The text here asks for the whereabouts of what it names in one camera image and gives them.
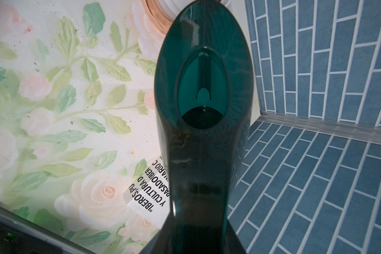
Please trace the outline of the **dark green watering can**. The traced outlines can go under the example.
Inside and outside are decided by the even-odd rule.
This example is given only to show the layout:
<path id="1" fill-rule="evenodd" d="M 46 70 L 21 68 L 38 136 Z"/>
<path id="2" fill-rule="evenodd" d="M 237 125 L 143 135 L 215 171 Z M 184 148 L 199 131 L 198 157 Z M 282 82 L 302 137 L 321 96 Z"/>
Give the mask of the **dark green watering can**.
<path id="1" fill-rule="evenodd" d="M 219 1 L 194 1 L 156 64 L 156 117 L 169 214 L 152 254 L 243 254 L 227 218 L 246 154 L 254 69 L 243 31 Z"/>

